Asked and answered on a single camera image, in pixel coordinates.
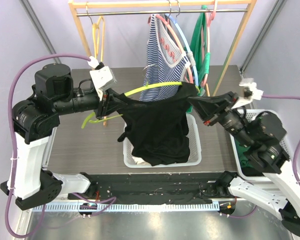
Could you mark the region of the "lime green hanger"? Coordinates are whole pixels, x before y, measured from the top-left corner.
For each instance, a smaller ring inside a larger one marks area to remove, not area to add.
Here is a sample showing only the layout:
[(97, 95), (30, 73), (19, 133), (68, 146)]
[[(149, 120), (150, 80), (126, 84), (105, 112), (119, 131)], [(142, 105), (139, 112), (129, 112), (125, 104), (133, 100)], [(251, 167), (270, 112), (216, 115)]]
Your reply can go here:
[[(139, 88), (135, 88), (132, 89), (126, 93), (124, 93), (124, 95), (126, 97), (131, 96), (133, 94), (145, 91), (145, 90), (149, 90), (149, 89), (154, 89), (154, 88), (159, 88), (159, 87), (167, 87), (167, 86), (181, 86), (182, 84), (185, 84), (186, 82), (184, 81), (166, 81), (166, 82), (159, 82), (159, 83), (153, 83), (153, 84), (146, 84), (145, 86), (141, 86)], [(101, 119), (101, 120), (91, 120), (91, 118), (93, 116), (96, 116), (95, 113), (90, 113), (83, 121), (81, 128), (84, 129), (87, 125), (87, 123), (100, 123), (100, 122), (104, 122), (105, 119)]]

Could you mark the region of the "black tank top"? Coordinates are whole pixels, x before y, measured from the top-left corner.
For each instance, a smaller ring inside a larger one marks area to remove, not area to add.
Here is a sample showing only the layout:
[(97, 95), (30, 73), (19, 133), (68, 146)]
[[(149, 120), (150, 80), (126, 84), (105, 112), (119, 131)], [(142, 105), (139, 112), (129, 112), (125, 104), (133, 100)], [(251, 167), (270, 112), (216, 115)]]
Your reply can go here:
[(183, 164), (190, 156), (186, 111), (189, 97), (197, 96), (194, 84), (183, 83), (177, 93), (158, 101), (139, 101), (124, 94), (124, 103), (117, 112), (126, 123), (118, 142), (128, 139), (132, 156), (142, 158), (151, 166)]

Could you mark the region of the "white tank top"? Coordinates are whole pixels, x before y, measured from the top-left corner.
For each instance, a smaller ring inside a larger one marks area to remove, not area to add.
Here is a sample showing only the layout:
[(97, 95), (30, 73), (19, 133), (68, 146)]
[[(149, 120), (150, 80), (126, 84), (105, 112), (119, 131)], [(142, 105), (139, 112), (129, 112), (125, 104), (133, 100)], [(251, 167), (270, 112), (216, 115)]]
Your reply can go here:
[(133, 161), (134, 161), (134, 163), (136, 165), (139, 165), (139, 166), (151, 166), (148, 162), (146, 162), (145, 160), (143, 160), (140, 157), (132, 156), (132, 159), (133, 159)]

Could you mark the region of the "yellow plastic hanger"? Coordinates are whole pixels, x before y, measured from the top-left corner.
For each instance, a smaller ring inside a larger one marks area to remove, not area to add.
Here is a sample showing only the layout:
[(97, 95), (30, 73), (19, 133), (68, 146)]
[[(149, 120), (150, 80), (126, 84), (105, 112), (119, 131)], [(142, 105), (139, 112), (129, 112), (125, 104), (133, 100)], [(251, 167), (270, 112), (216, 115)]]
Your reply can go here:
[(100, 15), (97, 22), (93, 22), (92, 17), (88, 12), (88, 3), (85, 4), (86, 13), (92, 24), (92, 40), (94, 57), (99, 57), (101, 62), (104, 61), (104, 49), (105, 49), (105, 32), (106, 32), (106, 22), (105, 18)]

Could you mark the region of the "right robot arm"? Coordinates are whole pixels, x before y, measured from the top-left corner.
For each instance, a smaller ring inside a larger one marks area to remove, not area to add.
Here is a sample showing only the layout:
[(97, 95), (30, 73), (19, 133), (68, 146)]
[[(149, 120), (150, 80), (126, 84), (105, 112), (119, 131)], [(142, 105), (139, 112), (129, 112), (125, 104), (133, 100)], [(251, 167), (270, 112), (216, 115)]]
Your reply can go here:
[(206, 126), (219, 123), (242, 146), (249, 163), (282, 192), (281, 196), (263, 190), (238, 175), (225, 171), (216, 181), (216, 193), (243, 198), (268, 211), (282, 225), (300, 237), (300, 177), (297, 171), (297, 148), (292, 158), (280, 145), (287, 132), (279, 117), (271, 111), (260, 112), (248, 121), (246, 113), (238, 112), (253, 100), (236, 93), (214, 97), (189, 97), (188, 101)]

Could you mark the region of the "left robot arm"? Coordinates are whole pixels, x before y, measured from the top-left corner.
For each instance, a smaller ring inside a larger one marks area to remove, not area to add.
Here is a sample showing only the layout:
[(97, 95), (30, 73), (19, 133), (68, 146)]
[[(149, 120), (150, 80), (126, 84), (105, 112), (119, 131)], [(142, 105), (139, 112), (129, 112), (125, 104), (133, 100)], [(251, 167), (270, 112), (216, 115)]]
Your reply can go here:
[(46, 146), (60, 116), (93, 110), (98, 117), (126, 106), (112, 89), (99, 97), (96, 90), (85, 93), (73, 85), (71, 69), (52, 63), (34, 75), (33, 94), (12, 108), (12, 132), (16, 138), (17, 166), (12, 194), (21, 210), (48, 204), (59, 195), (79, 194), (90, 200), (97, 192), (96, 181), (85, 172), (75, 175), (44, 170)]

